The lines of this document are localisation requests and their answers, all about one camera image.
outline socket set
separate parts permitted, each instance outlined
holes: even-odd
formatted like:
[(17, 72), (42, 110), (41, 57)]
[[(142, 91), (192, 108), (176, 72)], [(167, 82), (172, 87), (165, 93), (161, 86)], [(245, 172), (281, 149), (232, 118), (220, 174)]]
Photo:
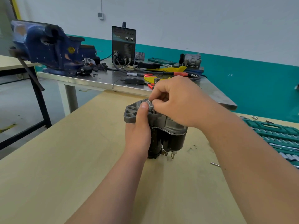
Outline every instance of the socket set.
[(299, 169), (299, 130), (240, 117), (283, 158)]

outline hand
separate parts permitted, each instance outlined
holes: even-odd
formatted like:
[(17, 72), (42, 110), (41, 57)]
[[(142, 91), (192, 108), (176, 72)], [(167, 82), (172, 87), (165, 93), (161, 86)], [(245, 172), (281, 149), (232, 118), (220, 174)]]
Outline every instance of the hand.
[(198, 85), (182, 76), (157, 82), (149, 100), (157, 112), (183, 126), (196, 128), (202, 128), (208, 117), (213, 118), (215, 106), (220, 106)]
[(150, 148), (151, 131), (147, 119), (149, 105), (143, 102), (136, 115), (136, 123), (126, 123), (126, 147), (125, 152), (147, 159)]

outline blue vise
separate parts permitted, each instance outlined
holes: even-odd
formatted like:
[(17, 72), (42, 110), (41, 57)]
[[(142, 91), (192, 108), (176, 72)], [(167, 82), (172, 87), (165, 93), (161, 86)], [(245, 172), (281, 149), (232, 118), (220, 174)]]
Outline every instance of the blue vise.
[(48, 23), (13, 20), (14, 52), (24, 60), (41, 63), (43, 72), (72, 76), (84, 66), (84, 58), (94, 58), (94, 46), (81, 45), (83, 37), (67, 36), (61, 27)]

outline white wall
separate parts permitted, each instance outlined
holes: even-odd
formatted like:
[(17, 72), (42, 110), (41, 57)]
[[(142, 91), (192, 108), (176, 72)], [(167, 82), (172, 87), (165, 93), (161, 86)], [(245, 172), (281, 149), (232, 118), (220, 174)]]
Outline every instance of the white wall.
[(299, 66), (299, 0), (17, 0), (24, 20), (111, 39), (127, 22), (137, 43)]

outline table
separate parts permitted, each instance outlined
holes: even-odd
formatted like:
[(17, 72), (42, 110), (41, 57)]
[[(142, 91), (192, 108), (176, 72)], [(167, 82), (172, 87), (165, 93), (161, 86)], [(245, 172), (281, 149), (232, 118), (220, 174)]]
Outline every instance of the table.
[[(64, 223), (121, 156), (125, 107), (143, 98), (106, 90), (3, 158), (0, 223)], [(210, 162), (218, 163), (195, 128), (174, 160), (148, 159), (132, 223), (245, 223), (221, 169)]]
[[(25, 61), (25, 63), (28, 65), (29, 69), (32, 71), (33, 74), (36, 75), (34, 66), (40, 65), (39, 63), (31, 63), (30, 61)], [(26, 73), (27, 71), (23, 68), (21, 63), (17, 58), (9, 57), (9, 56), (2, 56), (0, 55), (0, 77), (7, 76), (7, 75), (16, 75), (21, 73)], [(30, 77), (30, 81), (32, 83), (32, 87), (37, 99), (37, 102), (39, 104), (39, 108), (41, 110), (43, 119), (39, 123), (33, 125), (32, 127), (29, 127), (28, 129), (16, 134), (15, 136), (10, 137), (9, 139), (6, 139), (5, 141), (0, 142), (0, 150), (3, 148), (11, 145), (12, 143), (16, 142), (17, 140), (27, 136), (28, 134), (34, 132), (35, 130), (46, 126), (49, 128), (52, 126), (50, 117), (47, 111), (47, 107), (43, 98), (43, 94), (38, 88), (38, 86), (34, 83), (32, 78)]]
[[(105, 60), (108, 67), (112, 68), (111, 58)], [(65, 116), (78, 108), (75, 86), (92, 89), (92, 90), (116, 90), (124, 93), (149, 96), (152, 90), (146, 85), (132, 85), (122, 82), (127, 76), (124, 73), (114, 71), (98, 71), (88, 76), (67, 77), (62, 75), (53, 75), (44, 72), (37, 72), (41, 78), (53, 79), (58, 82), (60, 95), (62, 98)], [(221, 92), (207, 78), (201, 78), (200, 87), (210, 95), (212, 99), (230, 110), (235, 110), (237, 105)]]

